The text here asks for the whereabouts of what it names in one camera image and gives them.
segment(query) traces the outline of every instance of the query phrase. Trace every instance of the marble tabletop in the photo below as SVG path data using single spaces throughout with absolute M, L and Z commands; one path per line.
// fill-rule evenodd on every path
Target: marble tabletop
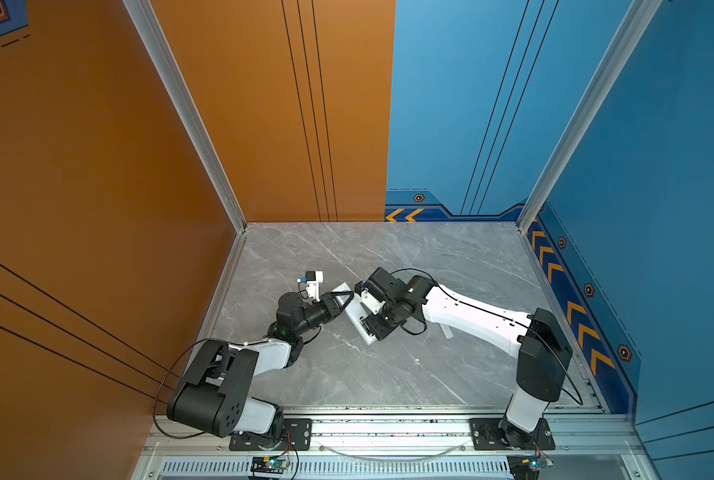
M 509 310 L 549 308 L 514 224 L 250 224 L 214 337 L 252 341 L 275 320 L 277 299 L 307 270 L 324 272 L 323 291 L 367 279 L 379 266 L 426 270 L 452 290 Z M 398 274 L 408 280 L 412 272 Z M 420 324 L 410 320 L 408 329 Z M 516 360 L 491 344 L 430 323 L 423 335 L 396 330 L 371 346 L 337 318 L 285 370 L 253 379 L 250 394 L 283 406 L 508 405 Z M 572 362 L 584 406 L 599 405 Z M 558 405 L 574 405 L 566 394 Z

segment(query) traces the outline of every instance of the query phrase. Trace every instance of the yellow chevron arrow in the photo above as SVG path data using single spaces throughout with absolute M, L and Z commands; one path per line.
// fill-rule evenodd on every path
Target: yellow chevron arrow
M 544 232 L 539 232 L 538 230 L 533 232 L 533 250 L 536 249 L 536 237 L 537 236 L 546 236 L 546 234 L 544 234 Z
M 406 216 L 405 219 L 406 219 L 408 222 L 415 222 L 415 218 L 413 218 L 413 217 L 416 216 L 416 215 L 418 215 L 418 214 L 419 214 L 420 212 L 422 212 L 422 211 L 424 211 L 424 209 L 423 209 L 423 208 L 419 208 L 418 210 L 416 210 L 415 212 L 413 212 L 413 213 L 410 214 L 409 216 Z
M 396 222 L 394 216 L 396 214 L 399 214 L 402 210 L 404 210 L 404 208 L 397 208 L 395 211 L 391 212 L 389 216 L 386 217 L 386 220 L 389 220 L 390 222 Z
M 544 266 L 544 254 L 553 254 L 554 250 L 549 248 L 548 246 L 542 246 L 541 248 L 538 249 L 539 252 L 541 252 L 540 258 L 538 259 L 539 263 L 541 266 Z
M 592 335 L 597 340 L 600 339 L 600 335 L 598 335 L 597 332 L 595 332 L 588 326 L 582 325 L 579 323 L 578 324 L 578 345 L 581 347 L 582 350 L 583 350 L 583 334 L 584 333 L 588 333 L 589 335 Z
M 616 366 L 612 364 L 612 360 L 601 354 L 600 352 L 592 349 L 592 373 L 596 376 L 596 361 L 602 360 L 604 363 L 610 365 L 610 368 L 615 369 Z
M 579 305 L 578 303 L 568 302 L 567 303 L 567 322 L 571 325 L 573 325 L 573 321 L 570 319 L 570 316 L 573 315 L 573 311 L 581 312 L 584 315 L 586 314 L 586 310 L 581 305 Z
M 565 269 L 563 269 L 562 265 L 552 264 L 551 262 L 549 262 L 549 271 L 546 273 L 546 276 L 549 277 L 549 283 L 551 283 L 551 273 L 554 270 L 559 270 L 560 272 L 565 271 Z

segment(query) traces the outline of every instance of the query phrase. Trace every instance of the ventilation grille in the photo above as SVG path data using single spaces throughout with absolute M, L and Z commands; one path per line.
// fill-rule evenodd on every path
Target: ventilation grille
M 167 457 L 160 475 L 168 477 L 247 478 L 250 463 L 236 457 Z M 505 456 L 442 458 L 427 463 L 360 462 L 333 456 L 314 456 L 301 461 L 296 479 L 317 478 L 513 478 Z

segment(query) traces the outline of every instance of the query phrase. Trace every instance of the orange wall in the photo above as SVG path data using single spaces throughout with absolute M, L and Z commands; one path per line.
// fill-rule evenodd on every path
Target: orange wall
M 153 5 L 249 221 L 383 219 L 394 0 Z
M 0 262 L 153 361 L 0 266 L 2 295 L 142 372 L 0 296 L 0 478 L 126 480 L 147 376 L 195 338 L 234 231 L 122 2 L 27 7 L 0 37 Z

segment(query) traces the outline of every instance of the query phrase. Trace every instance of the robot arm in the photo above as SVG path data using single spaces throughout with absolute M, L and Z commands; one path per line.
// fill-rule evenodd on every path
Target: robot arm
M 500 309 L 422 276 L 405 283 L 382 268 L 353 291 L 343 283 L 321 297 L 321 273 L 307 272 L 300 282 L 318 300 L 304 302 L 295 292 L 281 296 L 267 340 L 243 345 L 208 340 L 202 345 L 170 398 L 168 418 L 219 437 L 252 432 L 259 445 L 275 446 L 282 437 L 282 409 L 248 398 L 255 375 L 292 365 L 304 347 L 302 335 L 341 313 L 368 345 L 385 339 L 412 316 L 424 324 L 453 326 L 517 358 L 517 387 L 499 428 L 507 446 L 532 448 L 544 410 L 560 398 L 572 357 L 551 312 L 537 309 L 529 315 Z
M 304 302 L 296 292 L 281 296 L 277 321 L 269 326 L 266 340 L 204 342 L 168 402 L 169 419 L 217 437 L 249 432 L 259 445 L 279 444 L 284 428 L 282 408 L 248 397 L 252 378 L 295 363 L 304 347 L 302 335 L 340 315 L 354 297 L 345 283 L 320 297 L 322 272 L 318 272 L 314 286 L 306 281 L 309 274 L 303 280 L 317 300 Z
M 452 292 L 426 277 L 414 276 L 405 283 L 382 268 L 354 291 L 370 313 L 359 322 L 351 316 L 350 320 L 368 338 L 383 340 L 412 316 L 424 324 L 453 326 L 517 358 L 517 386 L 499 427 L 509 446 L 534 444 L 544 410 L 560 398 L 573 355 L 551 312 L 536 309 L 529 315 L 504 310 Z

